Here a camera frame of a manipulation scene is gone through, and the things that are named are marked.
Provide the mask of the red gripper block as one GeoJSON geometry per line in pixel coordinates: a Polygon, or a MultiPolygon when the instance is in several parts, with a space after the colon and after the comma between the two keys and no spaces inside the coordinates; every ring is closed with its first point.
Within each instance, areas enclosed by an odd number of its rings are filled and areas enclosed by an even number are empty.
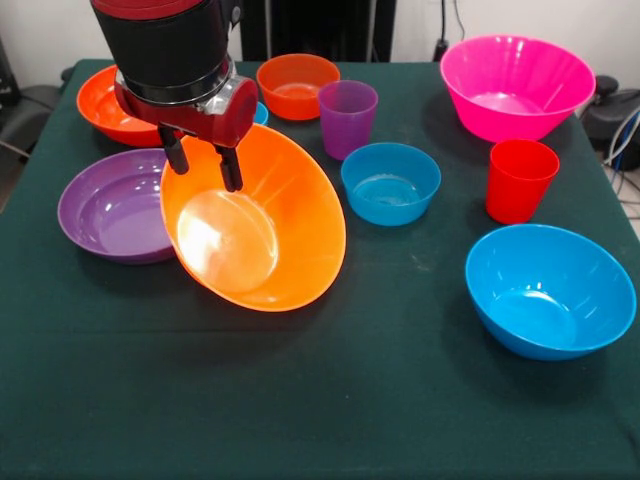
{"type": "Polygon", "coordinates": [[[157,126],[169,165],[176,174],[189,171],[180,131],[215,145],[226,190],[237,192],[243,188],[235,147],[253,125],[258,90],[252,79],[231,77],[217,93],[187,103],[142,100],[127,88],[123,77],[114,81],[114,93],[128,115],[157,126]]]}

